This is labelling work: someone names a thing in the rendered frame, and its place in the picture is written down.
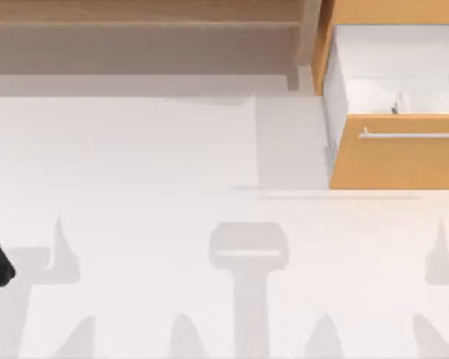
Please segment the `wooden open shelf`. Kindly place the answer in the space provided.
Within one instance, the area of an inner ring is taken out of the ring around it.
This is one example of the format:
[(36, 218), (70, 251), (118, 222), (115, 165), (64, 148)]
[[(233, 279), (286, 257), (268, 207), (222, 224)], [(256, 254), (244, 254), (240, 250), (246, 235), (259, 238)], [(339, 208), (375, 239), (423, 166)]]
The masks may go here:
[(0, 0), (0, 76), (298, 90), (323, 0)]

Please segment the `pale wooden drawer front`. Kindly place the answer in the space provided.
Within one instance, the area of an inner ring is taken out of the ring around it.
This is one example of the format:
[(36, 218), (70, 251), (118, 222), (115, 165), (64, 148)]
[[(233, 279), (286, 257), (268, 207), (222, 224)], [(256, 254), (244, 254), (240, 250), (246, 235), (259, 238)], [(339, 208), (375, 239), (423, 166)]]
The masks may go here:
[(332, 189), (449, 190), (449, 139), (358, 138), (370, 132), (449, 133), (449, 114), (350, 114)]

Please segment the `pulled-out drawer white inside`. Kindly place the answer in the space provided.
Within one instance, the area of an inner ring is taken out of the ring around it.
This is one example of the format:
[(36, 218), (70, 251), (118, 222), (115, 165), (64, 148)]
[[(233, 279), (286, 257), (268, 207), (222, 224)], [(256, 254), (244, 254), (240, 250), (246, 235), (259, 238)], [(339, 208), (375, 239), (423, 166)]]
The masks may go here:
[(350, 114), (449, 114), (449, 25), (338, 25), (323, 81), (329, 180)]

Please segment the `wooden cupboard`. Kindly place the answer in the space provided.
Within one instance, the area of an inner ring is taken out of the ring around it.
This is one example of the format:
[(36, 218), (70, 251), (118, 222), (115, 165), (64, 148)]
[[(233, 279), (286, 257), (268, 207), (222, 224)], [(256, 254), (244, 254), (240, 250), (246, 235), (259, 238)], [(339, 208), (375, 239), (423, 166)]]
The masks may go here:
[(322, 0), (311, 57), (314, 94), (323, 94), (335, 25), (449, 25), (449, 0)]

